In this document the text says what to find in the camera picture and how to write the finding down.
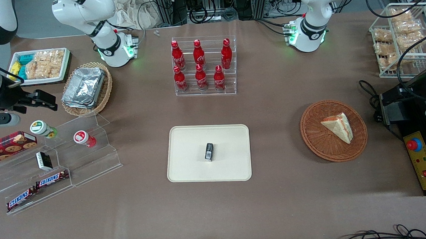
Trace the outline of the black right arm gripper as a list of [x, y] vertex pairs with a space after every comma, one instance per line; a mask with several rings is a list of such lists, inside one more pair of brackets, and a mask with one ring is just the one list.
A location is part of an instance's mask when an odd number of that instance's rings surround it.
[[21, 86], [21, 81], [2, 77], [2, 85], [0, 88], [0, 111], [16, 111], [25, 114], [26, 107], [42, 107], [52, 111], [58, 110], [56, 104], [56, 96], [42, 90], [35, 90], [31, 93], [32, 98], [25, 92]]

